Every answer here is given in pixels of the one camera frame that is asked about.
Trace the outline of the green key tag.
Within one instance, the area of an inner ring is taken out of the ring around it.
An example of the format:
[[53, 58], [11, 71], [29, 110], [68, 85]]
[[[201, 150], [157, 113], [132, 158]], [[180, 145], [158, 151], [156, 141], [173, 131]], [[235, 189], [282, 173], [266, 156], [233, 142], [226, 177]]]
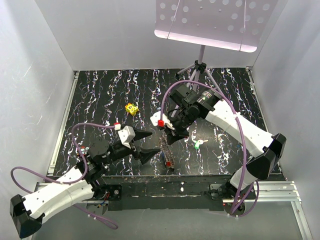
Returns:
[[200, 143], [199, 141], [196, 141], [195, 144], [194, 144], [194, 148], [195, 148], [196, 150], [198, 150], [199, 147], [200, 147], [200, 145], [201, 145], [201, 143]]

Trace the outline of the silver key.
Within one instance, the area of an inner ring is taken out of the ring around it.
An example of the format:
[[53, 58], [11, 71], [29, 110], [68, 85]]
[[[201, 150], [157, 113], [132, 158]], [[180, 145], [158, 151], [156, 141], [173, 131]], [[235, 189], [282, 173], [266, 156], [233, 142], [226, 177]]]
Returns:
[[203, 143], [206, 143], [208, 140], [199, 140], [199, 144], [202, 145]]

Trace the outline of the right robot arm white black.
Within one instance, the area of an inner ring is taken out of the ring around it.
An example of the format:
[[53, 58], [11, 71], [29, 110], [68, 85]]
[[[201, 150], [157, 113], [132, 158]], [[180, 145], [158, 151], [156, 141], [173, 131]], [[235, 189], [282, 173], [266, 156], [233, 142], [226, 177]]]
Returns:
[[157, 121], [166, 132], [168, 145], [187, 138], [188, 127], [197, 119], [215, 124], [242, 144], [242, 167], [221, 188], [222, 194], [237, 199], [256, 180], [269, 178], [283, 155], [287, 141], [283, 134], [260, 129], [235, 111], [223, 94], [209, 86], [197, 93], [183, 80], [171, 85], [164, 96], [170, 97], [178, 106], [176, 116], [160, 113]]

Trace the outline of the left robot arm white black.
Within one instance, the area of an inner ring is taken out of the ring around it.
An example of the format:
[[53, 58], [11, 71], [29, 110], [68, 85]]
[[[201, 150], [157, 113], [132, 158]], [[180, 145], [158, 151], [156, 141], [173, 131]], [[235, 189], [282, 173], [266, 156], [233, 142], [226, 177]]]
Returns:
[[87, 150], [79, 151], [82, 160], [62, 177], [56, 180], [49, 178], [49, 184], [45, 187], [11, 198], [9, 213], [21, 239], [36, 233], [42, 224], [57, 213], [84, 200], [95, 199], [105, 204], [109, 200], [120, 199], [122, 187], [107, 184], [103, 179], [105, 166], [127, 156], [144, 165], [160, 152], [159, 148], [144, 149], [135, 144], [151, 136], [150, 131], [118, 123], [114, 129], [118, 141], [111, 144], [105, 139], [96, 140]]

